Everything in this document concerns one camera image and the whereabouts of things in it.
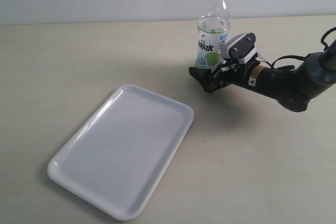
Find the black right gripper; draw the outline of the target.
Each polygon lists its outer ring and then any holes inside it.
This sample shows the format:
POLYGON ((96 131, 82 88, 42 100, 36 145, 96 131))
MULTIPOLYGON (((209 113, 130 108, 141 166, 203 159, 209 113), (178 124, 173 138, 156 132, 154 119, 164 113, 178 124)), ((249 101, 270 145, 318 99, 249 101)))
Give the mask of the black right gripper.
POLYGON ((189 67, 188 71, 199 84, 204 84, 204 91, 207 93, 213 93, 232 84, 249 90, 247 84, 249 64, 232 67, 232 65, 220 63, 213 71, 197 67, 189 67))

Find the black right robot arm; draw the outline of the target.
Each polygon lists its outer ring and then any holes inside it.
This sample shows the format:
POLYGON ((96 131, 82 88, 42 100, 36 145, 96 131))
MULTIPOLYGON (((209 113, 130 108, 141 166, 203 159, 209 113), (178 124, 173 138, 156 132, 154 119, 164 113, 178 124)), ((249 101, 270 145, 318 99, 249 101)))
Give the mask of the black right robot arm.
POLYGON ((323 52, 299 57, 299 67, 262 66, 255 40, 250 37, 230 45, 225 52, 228 57, 214 71, 189 68, 189 74, 207 93, 233 84, 275 99, 287 110, 303 112, 312 99, 335 84, 334 42, 323 52))

